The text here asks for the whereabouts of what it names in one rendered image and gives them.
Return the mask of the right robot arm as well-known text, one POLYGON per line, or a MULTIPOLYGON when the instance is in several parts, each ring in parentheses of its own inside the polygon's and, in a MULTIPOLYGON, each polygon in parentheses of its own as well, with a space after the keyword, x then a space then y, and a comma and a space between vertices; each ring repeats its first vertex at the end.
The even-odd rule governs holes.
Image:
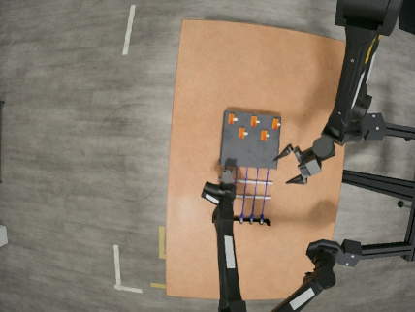
POLYGON ((322 171, 318 157, 322 161, 334 157, 335 143, 343 147, 351 135, 363 133, 361 122, 372 100, 367 94, 367 82, 375 54, 381 35, 389 37, 392 34, 402 2, 337 0, 335 25, 345 27, 346 35, 342 69, 334 109, 320 134, 322 136, 310 148, 300 152, 303 160, 300 171, 304 176, 322 171))

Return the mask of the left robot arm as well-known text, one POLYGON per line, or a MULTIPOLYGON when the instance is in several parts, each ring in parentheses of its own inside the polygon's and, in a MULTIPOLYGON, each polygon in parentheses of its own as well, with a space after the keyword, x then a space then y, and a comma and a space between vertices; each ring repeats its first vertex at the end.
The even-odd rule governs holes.
MULTIPOLYGON (((203 199, 216 205, 212 212, 212 218, 216 231, 219 274, 220 299, 218 312, 247 312, 246 302, 242 300, 240 293, 234 237, 232 202, 235 187, 232 185, 233 170, 222 169, 222 180, 222 183, 218 183, 218 185, 206 181, 206 187, 204 186, 205 188, 201 193, 203 199), (220 192, 220 190, 223 192, 220 192)), ((301 312, 323 289, 327 290, 334 286, 336 279, 332 269, 335 266, 337 254, 338 248, 318 245, 311 259, 311 262, 315 265, 314 271, 306 272, 301 286, 271 312, 301 312)))

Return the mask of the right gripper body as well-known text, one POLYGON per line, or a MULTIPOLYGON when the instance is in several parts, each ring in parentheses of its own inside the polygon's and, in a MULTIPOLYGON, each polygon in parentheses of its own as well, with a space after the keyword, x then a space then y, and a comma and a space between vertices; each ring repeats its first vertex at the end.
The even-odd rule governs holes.
MULTIPOLYGON (((295 148, 293 148, 293 146, 292 146, 291 143, 289 143, 288 148, 289 148, 290 152, 293 152, 294 153, 297 161, 299 163, 302 163, 303 160, 302 160, 302 158, 300 156, 300 152, 301 152, 300 148, 298 146, 296 146, 295 148)), ((319 158, 320 162, 322 162, 322 159, 320 159, 320 157, 318 157, 318 158, 319 158)), ((298 164, 298 169, 300 170, 300 164, 298 164)), ((303 180, 304 180, 305 184, 307 184, 308 177, 310 177, 310 175, 306 175, 306 176, 302 175, 302 177, 303 177, 303 180)))

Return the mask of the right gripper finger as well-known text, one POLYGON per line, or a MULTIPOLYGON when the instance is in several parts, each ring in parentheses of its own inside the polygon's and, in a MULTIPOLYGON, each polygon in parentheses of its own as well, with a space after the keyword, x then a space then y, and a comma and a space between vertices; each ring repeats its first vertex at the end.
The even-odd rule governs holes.
MULTIPOLYGON (((288 144, 289 145, 289 144, 288 144)), ((288 148, 288 145, 284 148, 284 150, 277 156, 277 157, 275 157, 274 159, 273 159, 273 161, 276 161, 276 160, 279 160, 279 159, 281 159, 281 158, 283 158, 283 157, 285 157, 285 156, 288 156, 288 155, 290 155, 290 150, 289 150, 289 148, 288 148), (287 148, 287 149, 286 149, 287 148), (280 156, 281 155, 281 156, 280 156), (280 156, 280 157, 279 157, 280 156)))
POLYGON ((305 185, 305 182, 303 180, 302 175, 299 174, 299 175, 297 175, 297 176, 289 179, 288 181, 286 181, 285 184, 301 184, 301 185, 305 185), (300 179, 300 180, 298 180, 298 179, 300 179))

